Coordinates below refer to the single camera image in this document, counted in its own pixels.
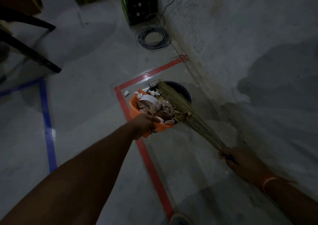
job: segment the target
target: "straw broom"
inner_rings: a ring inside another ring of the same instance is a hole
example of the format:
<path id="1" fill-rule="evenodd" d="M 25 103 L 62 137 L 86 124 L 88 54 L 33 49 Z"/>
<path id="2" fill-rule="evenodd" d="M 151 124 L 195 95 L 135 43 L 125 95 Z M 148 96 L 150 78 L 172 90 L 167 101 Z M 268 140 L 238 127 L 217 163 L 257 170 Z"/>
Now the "straw broom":
<path id="1" fill-rule="evenodd" d="M 176 106 L 177 111 L 180 111 L 183 114 L 186 112 L 191 113 L 191 115 L 186 116 L 184 121 L 188 127 L 199 133 L 216 149 L 220 150 L 223 147 L 226 147 L 214 130 L 201 119 L 199 114 L 182 95 L 162 81 L 158 83 L 158 89 L 162 91 L 161 95 L 165 100 Z"/>

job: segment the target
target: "orange bracelet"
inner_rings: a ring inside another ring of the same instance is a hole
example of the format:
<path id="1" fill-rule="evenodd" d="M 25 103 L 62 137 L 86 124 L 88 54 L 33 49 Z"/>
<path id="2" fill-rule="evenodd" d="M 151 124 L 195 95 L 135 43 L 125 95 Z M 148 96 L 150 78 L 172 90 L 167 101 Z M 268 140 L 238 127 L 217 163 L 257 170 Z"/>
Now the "orange bracelet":
<path id="1" fill-rule="evenodd" d="M 276 180 L 276 179 L 282 179 L 282 180 L 284 180 L 284 181 L 286 181 L 286 182 L 296 183 L 296 182 L 294 182 L 294 181 L 284 179 L 284 178 L 282 178 L 282 177 L 280 177 L 280 176 L 272 175 L 272 176 L 264 176 L 264 177 L 262 177 L 257 184 L 262 188 L 262 191 L 263 191 L 264 193 L 266 193 L 266 192 L 265 192 L 265 185 L 266 185 L 269 181 L 271 181 L 271 180 Z"/>

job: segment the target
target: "orange dustpan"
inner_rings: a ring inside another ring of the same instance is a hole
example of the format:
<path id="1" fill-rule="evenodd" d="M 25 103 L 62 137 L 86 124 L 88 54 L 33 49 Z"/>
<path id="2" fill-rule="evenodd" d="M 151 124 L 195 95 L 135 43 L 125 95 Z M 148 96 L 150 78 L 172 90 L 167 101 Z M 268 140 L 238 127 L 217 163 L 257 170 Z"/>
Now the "orange dustpan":
<path id="1" fill-rule="evenodd" d="M 145 91 L 142 91 L 141 89 L 139 89 L 138 92 L 143 94 L 143 95 L 148 94 Z M 137 98 L 137 94 L 134 94 L 133 97 L 131 98 L 131 100 L 129 101 L 129 104 L 130 104 L 129 115 L 131 118 L 135 118 L 137 115 L 141 114 L 141 112 L 137 108 L 136 101 L 139 101 L 139 99 Z M 158 132 L 161 132 L 167 128 L 173 127 L 173 124 L 165 125 L 165 124 L 157 123 L 157 122 L 155 122 L 155 125 L 157 126 Z M 147 138 L 148 135 L 150 135 L 150 130 L 147 131 L 145 134 L 143 134 L 142 137 Z"/>

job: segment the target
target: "foot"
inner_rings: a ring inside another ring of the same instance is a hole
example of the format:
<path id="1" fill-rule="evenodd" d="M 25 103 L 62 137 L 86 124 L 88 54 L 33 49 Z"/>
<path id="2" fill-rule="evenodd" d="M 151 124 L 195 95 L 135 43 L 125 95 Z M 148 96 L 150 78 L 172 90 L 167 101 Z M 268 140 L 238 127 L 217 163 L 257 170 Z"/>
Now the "foot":
<path id="1" fill-rule="evenodd" d="M 169 225 L 194 225 L 191 218 L 184 213 L 177 212 L 172 215 Z"/>

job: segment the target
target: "chair leg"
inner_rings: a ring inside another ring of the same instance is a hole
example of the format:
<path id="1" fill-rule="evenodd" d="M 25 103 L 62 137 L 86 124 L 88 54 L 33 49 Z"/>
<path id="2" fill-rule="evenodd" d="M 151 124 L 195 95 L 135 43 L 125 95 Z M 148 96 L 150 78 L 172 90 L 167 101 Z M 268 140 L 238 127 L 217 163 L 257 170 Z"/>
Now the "chair leg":
<path id="1" fill-rule="evenodd" d="M 50 31 L 53 31 L 56 28 L 56 26 L 48 22 L 45 22 L 41 19 L 32 17 L 30 15 L 6 7 L 0 7 L 0 19 L 5 20 L 7 22 L 23 22 L 34 26 L 47 28 Z"/>
<path id="2" fill-rule="evenodd" d="M 47 60 L 41 54 L 31 49 L 30 47 L 26 46 L 24 43 L 17 40 L 16 38 L 8 34 L 6 31 L 3 31 L 1 29 L 0 29 L 0 41 L 3 41 L 6 44 L 16 48 L 24 55 L 29 56 L 34 61 L 43 64 L 45 67 L 47 67 L 48 69 L 52 70 L 55 73 L 60 73 L 62 70 L 60 67 L 53 64 L 51 61 Z"/>

